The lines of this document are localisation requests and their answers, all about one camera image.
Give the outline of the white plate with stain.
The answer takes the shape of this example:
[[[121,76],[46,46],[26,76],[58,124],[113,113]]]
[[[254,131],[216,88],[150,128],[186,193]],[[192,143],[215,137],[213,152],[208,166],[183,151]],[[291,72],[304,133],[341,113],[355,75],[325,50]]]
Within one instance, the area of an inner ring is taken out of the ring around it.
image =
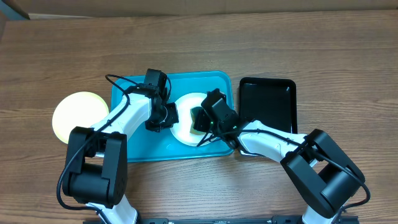
[[[201,108],[205,93],[189,93],[181,96],[176,102],[179,122],[170,129],[173,136],[183,144],[197,146],[205,133],[194,130],[194,109]]]

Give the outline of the yellow plate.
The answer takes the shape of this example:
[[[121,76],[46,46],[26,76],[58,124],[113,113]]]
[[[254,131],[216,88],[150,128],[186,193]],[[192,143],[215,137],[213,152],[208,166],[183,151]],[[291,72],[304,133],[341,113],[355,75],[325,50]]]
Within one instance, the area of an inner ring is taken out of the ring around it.
[[[67,144],[76,126],[89,128],[109,114],[109,108],[99,95],[81,91],[64,98],[52,116],[52,128],[56,137]]]

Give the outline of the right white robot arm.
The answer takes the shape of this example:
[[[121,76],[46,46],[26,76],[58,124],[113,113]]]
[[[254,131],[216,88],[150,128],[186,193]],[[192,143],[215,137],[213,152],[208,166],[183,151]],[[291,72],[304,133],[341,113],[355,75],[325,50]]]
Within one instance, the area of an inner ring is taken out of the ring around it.
[[[235,111],[194,109],[193,128],[232,149],[281,164],[308,207],[302,223],[340,223],[347,209],[368,203],[371,193],[358,166],[324,131],[292,134],[260,121],[243,121]]]

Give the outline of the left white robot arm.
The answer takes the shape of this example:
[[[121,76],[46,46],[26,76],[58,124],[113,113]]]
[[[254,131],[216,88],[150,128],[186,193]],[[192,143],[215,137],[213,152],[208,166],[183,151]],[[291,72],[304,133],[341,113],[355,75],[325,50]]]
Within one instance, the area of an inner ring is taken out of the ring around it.
[[[120,104],[90,128],[72,129],[65,167],[57,183],[57,200],[73,197],[77,210],[93,210],[103,223],[135,223],[138,212],[125,196],[127,142],[141,124],[159,132],[177,123],[175,103],[163,85],[138,83],[123,90]]]

